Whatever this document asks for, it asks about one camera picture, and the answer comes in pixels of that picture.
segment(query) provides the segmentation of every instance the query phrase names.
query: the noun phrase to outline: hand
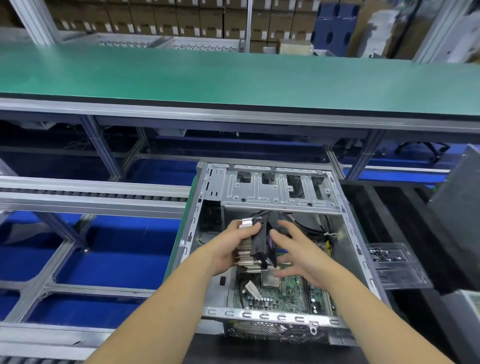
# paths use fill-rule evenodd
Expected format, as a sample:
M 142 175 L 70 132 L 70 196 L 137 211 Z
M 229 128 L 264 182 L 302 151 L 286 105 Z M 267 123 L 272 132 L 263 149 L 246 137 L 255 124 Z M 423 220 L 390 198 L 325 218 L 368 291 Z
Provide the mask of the hand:
M 227 229 L 214 237 L 207 244 L 197 249 L 207 254 L 213 260 L 213 275 L 226 272 L 233 266 L 235 256 L 233 251 L 242 239 L 255 235 L 260 231 L 261 224 L 257 222 L 248 228 L 239 229 L 239 220 L 233 220 Z
M 273 241 L 288 251 L 277 258 L 277 264 L 290 262 L 292 266 L 276 270 L 275 276 L 302 276 L 314 286 L 328 291 L 333 278 L 344 268 L 307 238 L 295 224 L 283 220 L 278 224 L 286 228 L 292 238 L 270 230 Z

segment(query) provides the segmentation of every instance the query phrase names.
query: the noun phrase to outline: green table top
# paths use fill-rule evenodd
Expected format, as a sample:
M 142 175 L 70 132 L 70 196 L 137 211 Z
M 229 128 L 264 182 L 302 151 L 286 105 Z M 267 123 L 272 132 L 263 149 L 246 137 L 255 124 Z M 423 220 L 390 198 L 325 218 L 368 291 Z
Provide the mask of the green table top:
M 0 97 L 30 94 L 479 116 L 479 89 L 478 65 L 0 45 Z

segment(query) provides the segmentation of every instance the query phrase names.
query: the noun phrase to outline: person's left hand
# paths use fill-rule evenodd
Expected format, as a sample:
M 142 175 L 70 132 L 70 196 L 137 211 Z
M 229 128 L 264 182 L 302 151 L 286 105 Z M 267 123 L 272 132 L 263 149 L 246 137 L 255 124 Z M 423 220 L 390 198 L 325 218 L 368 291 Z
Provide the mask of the person's left hand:
M 261 224 L 259 222 L 242 229 L 239 229 L 239 222 L 239 220 L 233 220 L 225 231 L 197 249 L 197 251 L 207 254 L 212 259 L 214 276 L 226 272 L 233 266 L 235 262 L 233 251 L 242 239 L 246 239 L 260 231 Z

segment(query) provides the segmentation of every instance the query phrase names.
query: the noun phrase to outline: forearm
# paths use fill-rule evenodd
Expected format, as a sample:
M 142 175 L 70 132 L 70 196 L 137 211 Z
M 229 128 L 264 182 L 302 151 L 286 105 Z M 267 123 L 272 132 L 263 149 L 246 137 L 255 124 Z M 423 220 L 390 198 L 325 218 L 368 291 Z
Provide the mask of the forearm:
M 370 364 L 451 364 L 346 269 L 328 291 Z
M 202 250 L 188 257 L 88 359 L 96 363 L 181 363 L 203 312 L 214 268 Z

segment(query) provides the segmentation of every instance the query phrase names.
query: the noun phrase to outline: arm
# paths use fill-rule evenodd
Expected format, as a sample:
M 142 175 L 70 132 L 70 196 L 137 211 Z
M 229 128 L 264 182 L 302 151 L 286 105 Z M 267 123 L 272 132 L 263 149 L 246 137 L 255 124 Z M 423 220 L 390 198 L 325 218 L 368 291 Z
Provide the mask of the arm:
M 240 241 L 259 230 L 259 223 L 238 229 L 232 221 L 180 264 L 85 364 L 181 363 L 202 317 L 210 279 L 227 271 Z
M 292 239 L 271 230 L 275 243 L 288 250 L 288 254 L 277 261 L 279 264 L 290 262 L 292 266 L 277 271 L 277 277 L 301 275 L 329 292 L 370 364 L 452 364 L 294 224 L 278 223 L 288 229 Z

